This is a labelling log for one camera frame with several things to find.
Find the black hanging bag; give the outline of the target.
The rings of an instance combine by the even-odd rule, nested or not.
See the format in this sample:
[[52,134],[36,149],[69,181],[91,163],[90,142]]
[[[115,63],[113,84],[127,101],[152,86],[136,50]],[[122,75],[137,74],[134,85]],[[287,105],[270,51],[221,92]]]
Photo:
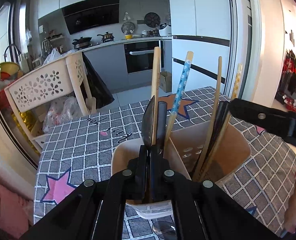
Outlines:
[[82,58],[87,70],[86,75],[91,95],[96,99],[96,108],[100,109],[111,104],[114,101],[112,93],[109,91],[100,75],[94,70],[90,60],[84,52],[82,52]]

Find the yellow patterned chopstick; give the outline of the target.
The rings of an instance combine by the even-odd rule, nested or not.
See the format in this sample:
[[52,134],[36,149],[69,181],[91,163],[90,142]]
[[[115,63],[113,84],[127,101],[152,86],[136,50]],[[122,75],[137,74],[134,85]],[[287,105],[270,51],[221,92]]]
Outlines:
[[[243,68],[243,65],[241,63],[239,63],[238,67],[237,67],[236,78],[235,78],[234,88],[233,88],[232,97],[231,97],[232,100],[234,100],[238,95],[239,86],[240,86],[240,82],[241,82],[242,68]],[[213,147],[211,148],[211,151],[210,151],[208,158],[205,162],[205,165],[202,170],[202,174],[199,178],[199,181],[201,181],[205,177],[205,175],[206,175],[207,171],[209,170],[209,167],[213,161],[214,155],[215,155],[217,149],[219,148],[221,140],[226,132],[226,129],[227,129],[229,121],[230,121],[230,117],[231,117],[230,112],[227,111],[227,114],[224,117],[225,117],[224,122],[220,126],[220,132],[219,132],[218,136],[216,137],[216,140],[214,141]]]

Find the plain wooden chopstick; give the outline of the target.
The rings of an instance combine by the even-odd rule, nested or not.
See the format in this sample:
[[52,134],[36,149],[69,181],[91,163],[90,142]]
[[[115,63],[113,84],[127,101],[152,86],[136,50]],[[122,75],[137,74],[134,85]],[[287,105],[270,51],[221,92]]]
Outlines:
[[212,136],[213,129],[214,129],[214,122],[215,122],[215,118],[216,118],[217,107],[218,107],[218,103],[219,103],[220,88],[221,88],[221,76],[222,76],[222,57],[219,56],[213,111],[212,111],[212,114],[211,114],[211,119],[209,121],[208,130],[207,130],[207,133],[206,133],[203,149],[202,149],[202,152],[200,154],[200,157],[199,157],[198,161],[196,162],[196,168],[195,168],[195,172],[194,172],[194,175],[193,175],[193,178],[192,178],[193,181],[199,181],[199,179],[201,177],[201,169],[202,169],[202,166],[203,166],[203,162],[204,162],[205,156],[206,156],[206,154],[208,152],[211,136]]

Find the blue patterned chopstick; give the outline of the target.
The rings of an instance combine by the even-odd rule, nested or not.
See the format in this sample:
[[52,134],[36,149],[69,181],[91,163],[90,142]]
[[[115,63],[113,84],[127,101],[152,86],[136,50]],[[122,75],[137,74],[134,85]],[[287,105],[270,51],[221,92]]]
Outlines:
[[175,123],[175,120],[176,120],[176,117],[177,117],[177,114],[179,111],[179,107],[181,105],[182,96],[183,96],[183,93],[184,93],[184,90],[185,90],[185,87],[187,84],[187,80],[189,77],[189,72],[190,72],[190,68],[191,68],[193,55],[194,55],[194,53],[192,51],[187,52],[187,57],[185,59],[185,63],[184,63],[181,77],[179,80],[179,84],[177,87],[177,92],[176,92],[175,98],[173,100],[173,105],[172,105],[172,109],[170,112],[168,124],[166,126],[165,143],[167,143],[170,138],[170,134],[172,132],[172,128]]

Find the black chopstick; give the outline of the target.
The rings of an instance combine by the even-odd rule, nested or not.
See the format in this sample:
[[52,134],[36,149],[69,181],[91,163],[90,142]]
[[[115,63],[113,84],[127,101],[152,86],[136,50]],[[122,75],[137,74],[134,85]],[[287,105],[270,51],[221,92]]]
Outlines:
[[205,155],[205,160],[203,162],[202,171],[205,170],[207,164],[210,161],[210,156],[212,155],[212,153],[214,151],[213,148],[217,142],[217,139],[220,135],[221,129],[223,128],[223,124],[225,122],[225,119],[228,115],[228,111],[229,111],[228,105],[229,105],[229,101],[220,101],[218,104],[217,112],[215,115],[213,131],[211,134],[207,153]]

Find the beige perforated storage rack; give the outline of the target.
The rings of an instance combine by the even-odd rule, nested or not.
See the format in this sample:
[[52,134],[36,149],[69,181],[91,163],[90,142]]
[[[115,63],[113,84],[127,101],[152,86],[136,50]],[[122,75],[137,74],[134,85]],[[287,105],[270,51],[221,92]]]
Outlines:
[[45,64],[4,89],[10,107],[21,128],[38,152],[42,152],[45,135],[39,134],[41,122],[30,131],[21,113],[27,112],[57,98],[74,93],[83,116],[96,113],[96,99],[86,76],[85,63],[80,51]]

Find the black spoon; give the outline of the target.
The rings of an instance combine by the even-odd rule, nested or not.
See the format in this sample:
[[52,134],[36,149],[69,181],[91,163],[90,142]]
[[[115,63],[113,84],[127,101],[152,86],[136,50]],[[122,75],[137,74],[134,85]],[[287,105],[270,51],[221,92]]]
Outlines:
[[152,224],[152,230],[159,239],[177,240],[176,228],[172,223],[165,221],[155,222]]
[[141,134],[145,146],[145,193],[143,203],[150,202],[150,152],[153,137],[153,119],[155,112],[155,97],[153,96],[146,107],[142,119]]

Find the black built-in oven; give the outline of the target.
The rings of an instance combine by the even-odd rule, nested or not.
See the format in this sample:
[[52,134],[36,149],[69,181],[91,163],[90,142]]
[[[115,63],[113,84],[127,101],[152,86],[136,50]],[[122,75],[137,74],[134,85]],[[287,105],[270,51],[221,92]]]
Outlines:
[[152,70],[155,47],[163,52],[161,41],[145,41],[124,44],[128,74]]

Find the beige plastic utensil holder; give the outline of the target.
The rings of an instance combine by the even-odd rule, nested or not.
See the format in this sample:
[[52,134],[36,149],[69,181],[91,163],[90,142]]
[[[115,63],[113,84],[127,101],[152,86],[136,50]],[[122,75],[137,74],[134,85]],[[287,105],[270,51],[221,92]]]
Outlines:
[[[164,158],[169,161],[170,168],[183,174],[187,179],[192,178],[189,173],[202,152],[208,126],[207,121],[173,131],[165,147]],[[222,137],[219,137],[219,134],[220,132],[213,132],[211,136],[210,148],[215,146],[218,140],[220,144],[211,160],[205,157],[205,164],[209,166],[203,178],[222,186],[248,159],[251,149],[243,134],[231,124],[227,125]],[[139,157],[142,144],[141,138],[119,144],[112,154],[111,174],[114,175],[126,169],[131,159]],[[169,200],[153,204],[141,204],[137,200],[128,200],[126,207],[134,209],[136,214],[143,219],[162,218],[172,214],[172,205]]]

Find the light wooden chopstick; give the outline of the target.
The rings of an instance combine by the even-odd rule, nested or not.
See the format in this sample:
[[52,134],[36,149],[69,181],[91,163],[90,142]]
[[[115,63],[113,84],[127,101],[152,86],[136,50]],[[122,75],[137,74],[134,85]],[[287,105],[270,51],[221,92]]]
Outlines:
[[154,103],[154,106],[153,106],[153,126],[152,126],[152,145],[156,144],[156,135],[157,135],[160,59],[161,59],[161,48],[155,47],[154,54],[153,54],[152,84],[151,84],[151,99]]

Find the black range hood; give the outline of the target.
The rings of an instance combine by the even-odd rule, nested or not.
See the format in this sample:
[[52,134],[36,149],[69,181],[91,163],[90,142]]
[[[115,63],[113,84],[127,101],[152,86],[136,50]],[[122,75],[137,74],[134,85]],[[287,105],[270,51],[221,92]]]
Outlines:
[[62,8],[70,34],[119,23],[120,0],[85,0]]

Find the white refrigerator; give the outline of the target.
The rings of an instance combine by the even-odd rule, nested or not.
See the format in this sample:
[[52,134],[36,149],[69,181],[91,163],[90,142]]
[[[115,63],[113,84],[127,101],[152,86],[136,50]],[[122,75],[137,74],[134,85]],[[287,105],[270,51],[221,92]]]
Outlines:
[[216,87],[222,59],[221,87],[226,83],[230,54],[229,0],[169,0],[172,31],[172,91],[179,84],[189,51],[193,59],[186,91]]

